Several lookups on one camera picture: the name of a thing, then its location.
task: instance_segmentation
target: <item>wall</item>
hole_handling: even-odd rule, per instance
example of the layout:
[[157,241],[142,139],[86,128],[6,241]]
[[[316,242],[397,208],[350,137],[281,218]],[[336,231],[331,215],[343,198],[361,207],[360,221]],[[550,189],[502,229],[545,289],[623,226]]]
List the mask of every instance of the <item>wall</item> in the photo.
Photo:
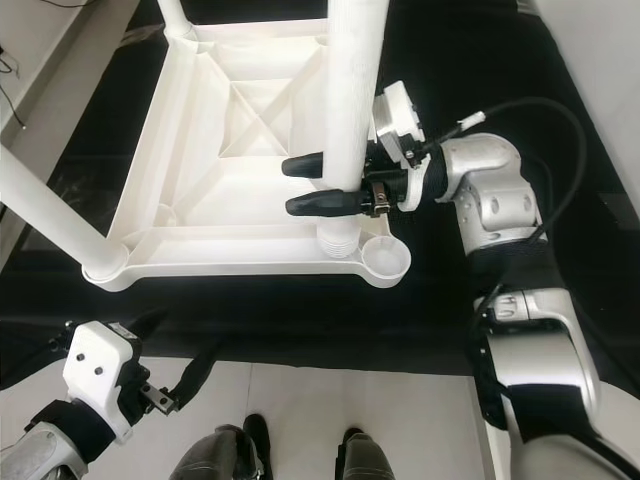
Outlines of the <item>wall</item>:
[[[43,181],[64,151],[138,2],[99,0],[87,8],[64,9],[40,0],[0,0],[0,42],[21,67],[19,79],[2,75],[0,82],[27,123],[20,130],[6,114],[6,101],[0,103],[0,141]],[[23,227],[10,211],[2,218],[0,268]]]
[[[48,60],[65,43],[74,23],[85,12],[60,8],[39,0],[0,0],[0,46],[2,59],[16,72],[0,75],[0,84],[14,106],[20,106],[29,89],[46,70]],[[27,108],[21,107],[24,116]],[[0,96],[0,127],[11,119],[9,104]]]
[[640,212],[640,2],[535,2]]

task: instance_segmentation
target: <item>black floor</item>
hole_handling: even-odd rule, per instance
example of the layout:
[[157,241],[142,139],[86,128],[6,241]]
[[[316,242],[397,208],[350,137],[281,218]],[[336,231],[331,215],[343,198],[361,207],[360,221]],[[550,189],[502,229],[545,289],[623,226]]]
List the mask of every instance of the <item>black floor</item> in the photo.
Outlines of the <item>black floor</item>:
[[[183,1],[195,23],[322,17],[322,1]],[[142,0],[130,27],[160,23]],[[166,52],[162,36],[116,52],[50,185],[106,233]],[[608,348],[640,375],[640,238],[604,203],[626,196],[555,43],[541,21],[515,1],[392,0],[379,86],[404,80],[425,128],[441,132],[502,100],[539,95],[562,101],[589,137],[587,177],[553,232],[562,274]],[[562,118],[536,109],[483,127],[523,152],[525,174],[546,198],[533,160],[565,191],[575,144]],[[412,251],[402,283],[377,290],[358,277],[285,276],[146,279],[109,294],[86,283],[77,265],[37,235],[24,235],[0,275],[3,375],[67,320],[127,323],[154,308],[167,320],[146,353],[192,355],[224,340],[223,359],[428,372],[469,373],[462,354],[470,313],[467,265],[450,205],[427,205],[392,218]],[[629,391],[620,368],[593,344],[604,380]],[[33,370],[48,359],[26,365]]]

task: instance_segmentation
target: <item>white floor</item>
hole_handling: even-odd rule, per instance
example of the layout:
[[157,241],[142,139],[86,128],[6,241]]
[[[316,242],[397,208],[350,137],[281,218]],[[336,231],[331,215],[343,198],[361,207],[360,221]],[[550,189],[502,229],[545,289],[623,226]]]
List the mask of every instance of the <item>white floor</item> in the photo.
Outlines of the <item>white floor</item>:
[[[156,387],[172,387],[187,360],[143,363]],[[64,398],[62,365],[0,394],[3,447],[42,407]],[[399,480],[491,477],[485,475],[486,437],[468,378],[220,362],[182,412],[142,419],[133,438],[124,447],[112,445],[85,478],[168,478],[194,442],[218,425],[242,425],[253,412],[269,424],[277,480],[332,480],[337,446],[352,425],[382,446]]]

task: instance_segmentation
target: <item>white plastic frame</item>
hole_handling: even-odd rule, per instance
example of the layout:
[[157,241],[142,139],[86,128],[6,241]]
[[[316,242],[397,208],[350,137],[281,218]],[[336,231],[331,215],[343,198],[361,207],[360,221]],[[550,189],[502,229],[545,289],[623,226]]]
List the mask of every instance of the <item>white plastic frame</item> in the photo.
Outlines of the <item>white plastic frame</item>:
[[[179,1],[159,5],[169,50],[109,235],[86,251],[84,241],[80,251],[65,249],[78,223],[91,229],[76,215],[54,226],[55,243],[108,291],[143,277],[195,275],[350,273],[376,287],[397,284],[410,254],[386,216],[356,217],[359,246],[336,259],[318,244],[317,219],[284,207],[325,188],[280,168],[323,150],[326,20],[193,26]],[[71,211],[55,205],[47,215],[62,210]],[[25,219],[52,238],[43,216]],[[367,244],[377,237],[390,240]],[[373,264],[363,261],[365,248]],[[96,256],[100,268],[88,268]]]

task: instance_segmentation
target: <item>white tube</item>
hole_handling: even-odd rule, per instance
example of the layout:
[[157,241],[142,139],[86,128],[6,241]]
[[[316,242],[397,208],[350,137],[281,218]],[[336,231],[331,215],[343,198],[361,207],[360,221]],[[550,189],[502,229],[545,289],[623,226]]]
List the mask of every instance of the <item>white tube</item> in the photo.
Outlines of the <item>white tube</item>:
[[0,200],[79,262],[94,279],[117,273],[127,249],[104,238],[4,146],[0,148]]
[[[329,53],[323,180],[355,191],[364,168],[389,0],[329,0]],[[323,218],[318,241],[333,257],[358,246],[356,217]]]
[[191,31],[193,27],[184,15],[180,0],[158,0],[158,6],[164,18],[165,35],[184,37]]

